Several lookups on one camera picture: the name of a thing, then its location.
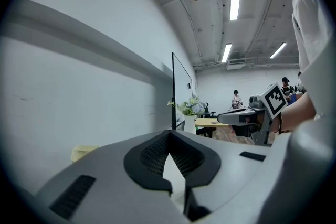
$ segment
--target yellow table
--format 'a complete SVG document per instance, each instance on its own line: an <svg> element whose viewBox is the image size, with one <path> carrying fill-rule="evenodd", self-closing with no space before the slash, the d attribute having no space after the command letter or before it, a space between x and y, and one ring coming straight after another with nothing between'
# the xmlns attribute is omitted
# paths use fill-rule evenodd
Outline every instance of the yellow table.
<svg viewBox="0 0 336 224"><path fill-rule="evenodd" d="M213 128L229 128L228 124L212 123L212 122L217 122L217 119L214 119L214 118L198 118L195 121L195 126L209 128L208 135L209 135L210 138L212 138Z"/></svg>

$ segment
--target ceiling light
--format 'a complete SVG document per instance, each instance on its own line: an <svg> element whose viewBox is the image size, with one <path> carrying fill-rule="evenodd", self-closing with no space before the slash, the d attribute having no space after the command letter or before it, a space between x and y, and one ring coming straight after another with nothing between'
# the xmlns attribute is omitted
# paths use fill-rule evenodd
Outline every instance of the ceiling light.
<svg viewBox="0 0 336 224"><path fill-rule="evenodd" d="M271 59L273 59L284 48L285 45L287 45L286 42L282 43L280 48L277 49L277 51L271 56Z"/></svg>
<svg viewBox="0 0 336 224"><path fill-rule="evenodd" d="M229 57L232 44L226 44L222 62L226 62Z"/></svg>
<svg viewBox="0 0 336 224"><path fill-rule="evenodd" d="M231 0L230 8L230 20L236 20L238 18L240 0Z"/></svg>

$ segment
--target ceiling vent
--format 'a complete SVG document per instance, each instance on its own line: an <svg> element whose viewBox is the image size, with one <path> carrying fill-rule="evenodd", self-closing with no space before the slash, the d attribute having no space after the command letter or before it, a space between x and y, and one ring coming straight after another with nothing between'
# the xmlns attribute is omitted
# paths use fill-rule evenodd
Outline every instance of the ceiling vent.
<svg viewBox="0 0 336 224"><path fill-rule="evenodd" d="M227 70L240 69L246 65L245 59L231 60L226 66Z"/></svg>

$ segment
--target flower pot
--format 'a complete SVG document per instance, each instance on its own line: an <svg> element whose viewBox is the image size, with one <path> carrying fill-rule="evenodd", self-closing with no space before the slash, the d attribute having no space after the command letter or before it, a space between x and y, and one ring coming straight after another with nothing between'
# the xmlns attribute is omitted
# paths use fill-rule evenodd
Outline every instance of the flower pot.
<svg viewBox="0 0 336 224"><path fill-rule="evenodd" d="M192 134L196 134L195 120L197 116L184 116L184 131Z"/></svg>

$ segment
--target black hat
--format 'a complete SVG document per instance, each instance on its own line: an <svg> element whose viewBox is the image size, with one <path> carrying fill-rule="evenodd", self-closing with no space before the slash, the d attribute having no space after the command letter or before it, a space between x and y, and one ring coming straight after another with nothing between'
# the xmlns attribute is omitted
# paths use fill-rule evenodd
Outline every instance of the black hat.
<svg viewBox="0 0 336 224"><path fill-rule="evenodd" d="M288 83L289 80L288 80L286 77L283 77L283 78L282 78L282 82Z"/></svg>

